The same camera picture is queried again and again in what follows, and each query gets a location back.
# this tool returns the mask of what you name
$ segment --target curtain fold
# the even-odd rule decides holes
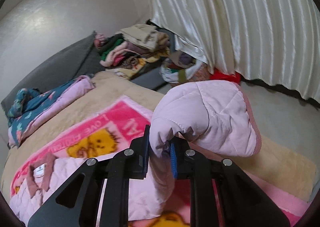
[[[177,34],[177,49],[223,73],[282,84],[320,102],[320,12],[313,0],[152,4],[152,21]]]

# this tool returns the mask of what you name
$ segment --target beige blanket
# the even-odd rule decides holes
[[[30,155],[55,139],[61,132],[109,106],[121,95],[129,96],[152,111],[163,97],[160,93],[135,85],[110,72],[99,72],[93,81],[96,83],[95,89],[42,125],[19,149],[14,147],[9,151],[1,179],[1,192],[8,202],[10,184],[17,169]],[[267,138],[263,138],[262,141],[259,154],[250,158],[232,159],[242,169],[307,201],[313,188],[316,165]]]

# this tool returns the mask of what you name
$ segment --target white tag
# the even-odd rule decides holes
[[[46,164],[46,163],[42,164],[41,166],[38,166],[38,167],[33,171],[35,177],[42,177],[42,176],[44,176],[45,164]]]

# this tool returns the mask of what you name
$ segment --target blue gripper pad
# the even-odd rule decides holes
[[[178,165],[177,165],[177,156],[174,149],[173,142],[170,144],[170,162],[171,162],[171,171],[174,178],[178,177]]]

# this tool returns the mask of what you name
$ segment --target grey cushion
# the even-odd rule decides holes
[[[105,68],[99,64],[100,55],[94,48],[96,32],[79,40],[48,58],[22,79],[2,100],[5,113],[11,108],[15,96],[21,88],[38,88],[41,92],[49,91],[82,74],[95,74]]]

